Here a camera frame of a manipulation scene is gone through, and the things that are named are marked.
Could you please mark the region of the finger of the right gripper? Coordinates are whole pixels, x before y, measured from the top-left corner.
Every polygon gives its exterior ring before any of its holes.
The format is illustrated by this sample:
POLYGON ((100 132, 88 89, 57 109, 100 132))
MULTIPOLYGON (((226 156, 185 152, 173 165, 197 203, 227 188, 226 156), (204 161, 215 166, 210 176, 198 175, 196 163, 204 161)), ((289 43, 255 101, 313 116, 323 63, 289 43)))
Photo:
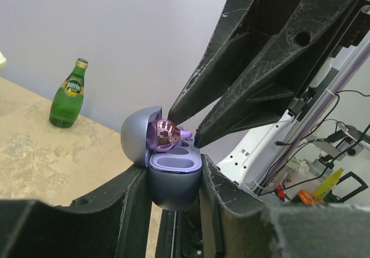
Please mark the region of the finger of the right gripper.
POLYGON ((207 48, 170 108, 168 119, 177 124, 182 123, 209 105, 208 101, 196 100, 196 93, 201 91, 206 78, 212 76, 211 70, 216 65, 216 61, 224 54, 227 43, 254 3, 257 3, 257 0, 226 0, 207 48))
POLYGON ((197 130, 196 147, 202 148, 230 133, 230 128, 247 112, 246 99, 316 42, 353 1, 301 0, 282 30, 269 40, 208 113, 197 130))

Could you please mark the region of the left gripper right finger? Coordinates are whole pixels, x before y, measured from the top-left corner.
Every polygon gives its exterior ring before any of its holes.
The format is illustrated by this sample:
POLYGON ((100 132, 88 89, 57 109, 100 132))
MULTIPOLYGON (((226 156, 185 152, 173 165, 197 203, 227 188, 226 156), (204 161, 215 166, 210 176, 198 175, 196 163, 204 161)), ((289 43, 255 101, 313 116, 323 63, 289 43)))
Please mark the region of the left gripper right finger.
POLYGON ((368 257, 369 208, 268 204, 202 156, 199 192, 205 257, 368 257))

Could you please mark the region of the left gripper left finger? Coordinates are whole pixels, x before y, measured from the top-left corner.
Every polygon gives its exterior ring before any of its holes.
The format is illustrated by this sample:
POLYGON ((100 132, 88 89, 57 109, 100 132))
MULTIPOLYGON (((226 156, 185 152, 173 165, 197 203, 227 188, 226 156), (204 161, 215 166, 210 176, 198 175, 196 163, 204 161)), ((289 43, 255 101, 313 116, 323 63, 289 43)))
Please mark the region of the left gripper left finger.
POLYGON ((1 201, 1 257, 145 257, 147 170, 132 165, 68 207, 1 201))

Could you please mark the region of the purple earbud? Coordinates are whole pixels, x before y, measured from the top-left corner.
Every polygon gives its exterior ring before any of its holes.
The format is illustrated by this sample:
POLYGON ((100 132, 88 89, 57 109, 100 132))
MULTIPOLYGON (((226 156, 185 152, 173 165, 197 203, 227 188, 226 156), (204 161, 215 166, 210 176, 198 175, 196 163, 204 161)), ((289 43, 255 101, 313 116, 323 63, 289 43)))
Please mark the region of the purple earbud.
POLYGON ((179 141, 189 139, 193 133, 189 130, 180 129, 170 120, 157 120, 154 123, 155 136, 154 148, 156 152, 168 152, 175 147, 179 141))

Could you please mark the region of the purple earbud charging case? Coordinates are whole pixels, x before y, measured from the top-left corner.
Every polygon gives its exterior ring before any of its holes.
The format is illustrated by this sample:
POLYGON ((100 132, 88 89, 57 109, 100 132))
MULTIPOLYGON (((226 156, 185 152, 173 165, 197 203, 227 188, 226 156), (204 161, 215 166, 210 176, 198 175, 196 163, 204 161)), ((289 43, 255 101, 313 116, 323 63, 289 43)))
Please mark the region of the purple earbud charging case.
POLYGON ((193 136, 179 141, 168 152, 154 148, 157 120, 162 116, 160 106, 141 109, 129 115, 121 126, 121 147, 136 165, 148 169, 149 193, 162 209, 183 211, 196 200, 202 174, 202 159, 194 146, 193 136))

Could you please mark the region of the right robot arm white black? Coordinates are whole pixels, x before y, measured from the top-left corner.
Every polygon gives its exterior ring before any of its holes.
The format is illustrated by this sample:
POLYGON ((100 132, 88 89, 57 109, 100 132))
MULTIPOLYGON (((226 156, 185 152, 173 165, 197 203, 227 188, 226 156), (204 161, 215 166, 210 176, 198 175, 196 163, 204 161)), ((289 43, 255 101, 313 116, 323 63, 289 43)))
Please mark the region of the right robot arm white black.
POLYGON ((369 0, 226 0, 201 61, 169 110, 182 123, 207 106, 195 145, 245 137, 219 171, 254 193, 272 189, 288 156, 369 56, 369 0))

